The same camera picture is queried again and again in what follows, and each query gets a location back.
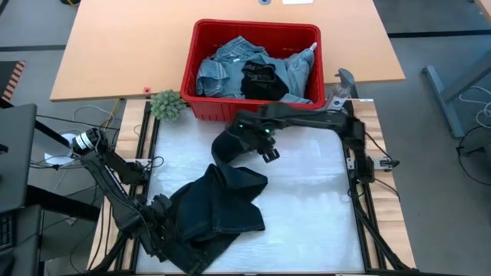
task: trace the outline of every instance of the red plastic bin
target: red plastic bin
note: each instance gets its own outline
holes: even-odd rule
[[[194,25],[191,46],[181,84],[181,97],[202,120],[231,121],[238,110],[257,111],[267,100],[243,100],[196,95],[196,75],[202,61],[218,48],[238,36],[257,46],[263,46],[271,57],[287,58],[317,42],[315,62],[310,73],[305,97],[312,101],[289,103],[293,107],[316,110],[325,105],[324,74],[322,71],[321,30],[314,25],[225,21],[203,19]]]

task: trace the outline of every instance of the denim clothing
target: denim clothing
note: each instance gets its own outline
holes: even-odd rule
[[[268,179],[229,162],[248,152],[233,135],[224,131],[212,144],[216,164],[204,176],[186,184],[171,197],[165,211],[165,245],[157,257],[168,259],[190,275],[205,271],[240,233],[264,230],[261,212],[251,201]]]
[[[239,36],[223,45],[212,57],[205,59],[196,77],[196,93],[207,97],[243,99],[242,69],[247,61],[257,64],[274,64],[276,74],[288,87],[289,96],[280,101],[311,104],[304,98],[305,85],[314,64],[314,49],[280,60],[269,57],[263,47],[258,47]]]

